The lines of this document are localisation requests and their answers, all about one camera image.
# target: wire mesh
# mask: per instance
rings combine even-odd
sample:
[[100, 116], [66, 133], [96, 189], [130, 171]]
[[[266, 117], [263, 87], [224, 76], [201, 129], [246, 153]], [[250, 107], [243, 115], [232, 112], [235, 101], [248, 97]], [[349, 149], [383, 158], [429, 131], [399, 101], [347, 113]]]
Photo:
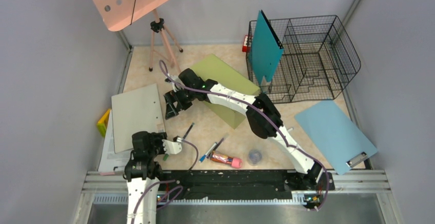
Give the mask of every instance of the wire mesh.
[[[268, 86], [260, 86], [249, 54], [249, 79], [275, 104], [304, 100], [332, 100], [358, 73], [361, 62], [336, 15], [269, 20], [284, 47], [278, 67]], [[248, 45], [256, 21], [249, 22]]]

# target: pink cap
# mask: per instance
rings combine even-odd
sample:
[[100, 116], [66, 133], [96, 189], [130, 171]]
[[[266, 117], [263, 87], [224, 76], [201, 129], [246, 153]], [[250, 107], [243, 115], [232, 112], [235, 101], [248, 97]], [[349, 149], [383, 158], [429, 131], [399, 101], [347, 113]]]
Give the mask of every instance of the pink cap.
[[242, 167], [242, 160], [240, 158], [234, 157], [232, 159], [231, 166], [235, 169], [239, 169]]

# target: green board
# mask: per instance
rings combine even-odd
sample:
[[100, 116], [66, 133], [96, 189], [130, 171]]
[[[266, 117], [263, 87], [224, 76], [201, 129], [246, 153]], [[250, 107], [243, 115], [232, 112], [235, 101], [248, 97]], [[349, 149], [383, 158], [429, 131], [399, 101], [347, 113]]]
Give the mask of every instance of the green board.
[[[214, 79], [223, 86], [243, 94], [258, 95], [260, 92], [258, 86], [213, 54], [206, 56], [203, 60], [191, 66], [190, 69], [203, 80]], [[224, 106], [207, 102], [204, 102], [204, 104], [234, 129], [246, 118], [239, 112]]]

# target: yellow object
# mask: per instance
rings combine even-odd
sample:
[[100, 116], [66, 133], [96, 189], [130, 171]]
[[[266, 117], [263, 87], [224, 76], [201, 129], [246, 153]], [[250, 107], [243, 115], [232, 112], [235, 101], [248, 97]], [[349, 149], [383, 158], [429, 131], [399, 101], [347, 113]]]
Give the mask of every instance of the yellow object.
[[[203, 60], [190, 67], [190, 69], [203, 80], [214, 79], [224, 87], [243, 94], [258, 95], [260, 92], [258, 86], [213, 54], [206, 56]], [[246, 118], [239, 112], [227, 107], [207, 102], [204, 102], [204, 104], [234, 129]]]
[[108, 109], [106, 113], [104, 113], [104, 115], [101, 117], [101, 119], [96, 123], [96, 127], [98, 128], [98, 131], [100, 132], [103, 138], [106, 136], [107, 123], [109, 122], [110, 110], [111, 109]]

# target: tripod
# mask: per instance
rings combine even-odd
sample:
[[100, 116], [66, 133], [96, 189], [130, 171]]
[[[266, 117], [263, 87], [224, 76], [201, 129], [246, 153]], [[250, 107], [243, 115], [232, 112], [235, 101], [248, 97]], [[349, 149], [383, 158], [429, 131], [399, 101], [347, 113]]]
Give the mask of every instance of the tripod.
[[[180, 52], [183, 52], [183, 48], [181, 48], [181, 46], [178, 44], [178, 41], [176, 40], [176, 38], [174, 37], [174, 35], [171, 33], [171, 31], [169, 30], [167, 25], [163, 24], [165, 23], [165, 21], [163, 20], [163, 18], [159, 18], [159, 15], [157, 14], [157, 10], [154, 9], [152, 10], [152, 13], [154, 14], [154, 18], [155, 20], [153, 22], [151, 22], [151, 52], [150, 52], [150, 60], [149, 60], [149, 71], [152, 71], [152, 65], [153, 65], [153, 57], [154, 57], [154, 52], [161, 56], [162, 58], [164, 58], [167, 62], [169, 62], [171, 64], [171, 67], [174, 67], [174, 65], [176, 66], [178, 72], [181, 72], [181, 69], [178, 65], [178, 62], [175, 58], [174, 52], [172, 51], [171, 48], [171, 44], [169, 43], [168, 37], [166, 36], [167, 32], [169, 34], [169, 36], [171, 37], [171, 39], [174, 41], [175, 45], [178, 47], [178, 50]], [[166, 50], [166, 54], [168, 55], [168, 57], [166, 58], [163, 54], [161, 54], [160, 52], [156, 51], [154, 49], [154, 34], [155, 33], [160, 33], [160, 36], [162, 37], [162, 42], [163, 45], [165, 47]]]

